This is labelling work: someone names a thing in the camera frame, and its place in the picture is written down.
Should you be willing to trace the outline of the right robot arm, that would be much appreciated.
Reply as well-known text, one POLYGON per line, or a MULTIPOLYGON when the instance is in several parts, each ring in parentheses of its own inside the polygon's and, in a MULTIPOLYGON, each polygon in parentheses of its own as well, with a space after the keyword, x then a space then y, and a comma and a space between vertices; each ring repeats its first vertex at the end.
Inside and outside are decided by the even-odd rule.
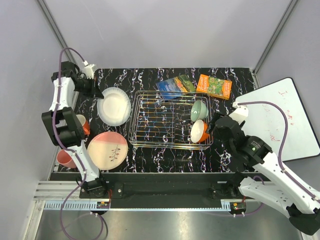
POLYGON ((312 236, 320 229, 320 192, 297 176, 261 138, 246 136, 244 122, 215 113, 206 132, 222 141, 233 157, 267 177, 270 185, 235 172, 220 187, 232 198, 241 195, 260 201, 286 216, 300 232, 312 236))

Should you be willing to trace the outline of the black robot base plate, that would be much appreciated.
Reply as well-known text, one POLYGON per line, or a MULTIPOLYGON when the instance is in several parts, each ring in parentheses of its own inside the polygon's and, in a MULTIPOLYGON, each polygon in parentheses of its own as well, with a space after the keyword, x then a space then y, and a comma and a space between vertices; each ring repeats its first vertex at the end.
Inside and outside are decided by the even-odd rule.
POLYGON ((94 211, 230 211, 233 202, 252 200, 270 207, 289 205, 285 194, 257 173, 102 173, 83 186, 80 174, 53 173, 49 198, 71 204, 109 202, 94 211))

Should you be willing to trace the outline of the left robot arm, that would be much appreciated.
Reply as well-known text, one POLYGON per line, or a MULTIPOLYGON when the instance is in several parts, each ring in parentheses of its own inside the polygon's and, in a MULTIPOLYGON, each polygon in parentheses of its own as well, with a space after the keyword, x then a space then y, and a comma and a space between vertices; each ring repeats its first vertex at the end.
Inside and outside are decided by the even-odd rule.
POLYGON ((84 68, 70 62, 60 63, 60 70, 52 74, 54 86, 52 104, 41 119, 55 146, 65 151, 81 174, 81 191, 91 198, 103 198, 108 193, 108 185, 99 168, 93 163, 85 146, 84 127, 76 116, 73 107, 74 92, 86 97, 103 99, 95 71, 97 66, 84 61, 84 68))

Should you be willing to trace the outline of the green ceramic bowl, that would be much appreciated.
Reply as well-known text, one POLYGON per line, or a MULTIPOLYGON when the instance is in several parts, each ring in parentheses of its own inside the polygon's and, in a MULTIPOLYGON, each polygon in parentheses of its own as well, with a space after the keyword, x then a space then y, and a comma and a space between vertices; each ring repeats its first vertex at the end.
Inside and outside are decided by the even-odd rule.
POLYGON ((201 100, 196 100, 191 108, 190 119, 192 122, 204 120, 209 115, 206 104, 201 100))

